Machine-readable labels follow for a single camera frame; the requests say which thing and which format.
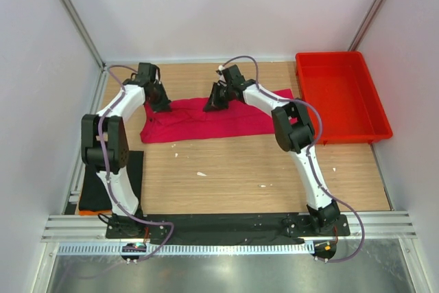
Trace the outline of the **orange folded t shirt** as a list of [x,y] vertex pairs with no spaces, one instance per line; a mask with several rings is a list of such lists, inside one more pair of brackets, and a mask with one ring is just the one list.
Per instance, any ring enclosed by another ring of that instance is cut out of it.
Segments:
[[111,210],[103,210],[103,211],[89,211],[89,210],[79,210],[78,215],[80,216],[98,216],[99,214],[103,215],[111,215]]

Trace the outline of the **magenta t shirt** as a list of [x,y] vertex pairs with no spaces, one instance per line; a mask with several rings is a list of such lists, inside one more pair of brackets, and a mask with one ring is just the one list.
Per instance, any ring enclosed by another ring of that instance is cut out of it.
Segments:
[[233,100],[226,110],[204,112],[206,102],[205,97],[178,99],[171,102],[169,112],[160,113],[146,104],[141,142],[170,143],[274,133],[272,118],[253,106]]

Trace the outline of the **red plastic bin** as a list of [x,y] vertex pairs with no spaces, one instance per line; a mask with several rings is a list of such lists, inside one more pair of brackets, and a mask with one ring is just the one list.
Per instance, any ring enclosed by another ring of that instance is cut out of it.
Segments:
[[363,55],[358,51],[296,54],[302,98],[319,113],[319,143],[377,143],[393,132]]

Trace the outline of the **black folded t shirt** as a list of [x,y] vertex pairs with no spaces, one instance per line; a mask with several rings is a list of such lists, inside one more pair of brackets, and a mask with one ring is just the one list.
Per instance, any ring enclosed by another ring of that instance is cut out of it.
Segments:
[[[144,151],[130,151],[127,165],[128,178],[130,179],[132,190],[139,201],[141,201],[143,159]],[[110,197],[102,180],[98,177],[97,172],[88,165],[85,169],[82,193],[78,203],[79,210],[112,211]]]

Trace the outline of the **aluminium corner post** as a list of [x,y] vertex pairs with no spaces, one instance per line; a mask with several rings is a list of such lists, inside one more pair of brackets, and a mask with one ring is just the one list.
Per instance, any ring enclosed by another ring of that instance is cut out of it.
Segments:
[[76,10],[72,0],[60,0],[62,6],[66,10],[71,22],[73,23],[75,29],[78,31],[81,39],[84,41],[86,48],[90,52],[92,58],[96,62],[97,66],[103,71],[105,67],[105,62],[102,59],[99,51],[97,50],[95,43],[93,42],[89,32],[87,31],[78,11]]
[[378,13],[383,7],[386,0],[372,0],[363,20],[361,21],[355,35],[348,46],[347,51],[357,51],[361,42],[365,38],[368,30],[371,28],[374,20],[376,19]]

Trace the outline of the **left aluminium corner post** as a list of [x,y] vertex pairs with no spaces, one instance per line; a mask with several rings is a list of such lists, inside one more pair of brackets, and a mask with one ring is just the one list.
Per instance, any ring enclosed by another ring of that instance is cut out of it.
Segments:
[[73,23],[75,29],[78,31],[81,39],[84,41],[86,48],[90,52],[92,58],[96,62],[97,66],[103,71],[105,67],[105,62],[102,59],[99,51],[97,50],[95,43],[93,42],[89,32],[87,31],[78,11],[76,10],[72,0],[60,0],[62,6],[66,10],[71,22]]

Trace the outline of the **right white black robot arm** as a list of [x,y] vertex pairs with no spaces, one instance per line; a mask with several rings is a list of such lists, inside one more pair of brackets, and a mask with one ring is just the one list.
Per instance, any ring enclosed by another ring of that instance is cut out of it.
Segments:
[[203,111],[226,110],[233,100],[256,108],[272,119],[276,142],[291,156],[305,188],[309,227],[316,235],[327,234],[339,220],[340,208],[329,192],[317,161],[315,130],[307,105],[300,99],[281,97],[253,80],[237,88],[215,82]]

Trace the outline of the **right aluminium corner post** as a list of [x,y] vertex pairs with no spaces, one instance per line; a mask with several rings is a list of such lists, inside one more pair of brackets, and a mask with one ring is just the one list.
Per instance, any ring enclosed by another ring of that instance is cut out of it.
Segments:
[[374,20],[376,19],[378,13],[383,7],[386,0],[372,0],[363,20],[361,21],[355,35],[348,46],[347,51],[357,51],[361,42],[365,38],[368,30],[371,28]]

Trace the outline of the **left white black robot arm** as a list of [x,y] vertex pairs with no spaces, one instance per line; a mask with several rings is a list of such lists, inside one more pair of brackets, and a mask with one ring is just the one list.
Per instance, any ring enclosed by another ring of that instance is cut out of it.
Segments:
[[140,78],[120,82],[118,94],[99,112],[81,121],[82,161],[97,170],[110,198],[113,216],[124,218],[121,229],[131,238],[140,237],[145,226],[160,226],[144,219],[126,169],[129,159],[125,122],[146,103],[159,111],[170,109],[160,80]]

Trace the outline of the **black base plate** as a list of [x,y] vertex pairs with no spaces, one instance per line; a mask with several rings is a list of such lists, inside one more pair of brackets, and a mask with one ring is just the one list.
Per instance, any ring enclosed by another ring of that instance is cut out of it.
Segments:
[[108,239],[142,239],[159,245],[174,231],[168,245],[181,246],[274,246],[301,244],[305,237],[346,237],[351,234],[346,216],[325,229],[316,229],[305,213],[241,213],[241,214],[150,214],[148,222],[158,226],[133,222],[130,218],[104,215],[98,218],[107,225]]

